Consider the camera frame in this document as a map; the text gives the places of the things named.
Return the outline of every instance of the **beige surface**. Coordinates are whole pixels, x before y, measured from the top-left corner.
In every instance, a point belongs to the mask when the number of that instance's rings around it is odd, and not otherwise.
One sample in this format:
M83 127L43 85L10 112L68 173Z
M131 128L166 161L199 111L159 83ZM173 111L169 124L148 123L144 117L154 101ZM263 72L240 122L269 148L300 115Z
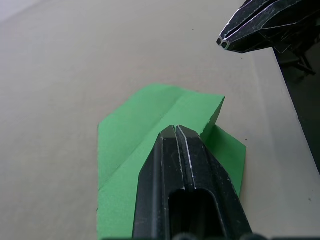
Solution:
M320 177L273 52L215 43L238 6L51 0L0 25L1 239L96 238L97 124L153 82L226 96L255 232L320 235Z

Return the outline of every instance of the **folded green paper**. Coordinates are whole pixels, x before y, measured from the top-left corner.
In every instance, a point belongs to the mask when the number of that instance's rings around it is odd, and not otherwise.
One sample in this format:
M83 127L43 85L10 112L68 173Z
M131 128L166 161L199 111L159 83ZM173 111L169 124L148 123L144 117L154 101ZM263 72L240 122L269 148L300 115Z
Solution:
M131 237L139 172L159 132L170 125L195 130L240 193L246 147L215 125L224 98L152 84L99 124L98 239Z

